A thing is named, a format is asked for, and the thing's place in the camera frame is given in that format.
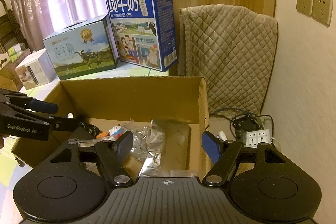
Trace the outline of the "person's left hand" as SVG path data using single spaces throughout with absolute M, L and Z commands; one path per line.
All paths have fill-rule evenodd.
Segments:
M 5 145 L 4 139 L 7 138 L 7 137 L 8 137 L 8 135 L 6 135 L 6 134 L 0 134 L 0 149 L 2 149 L 4 147 L 4 145 Z

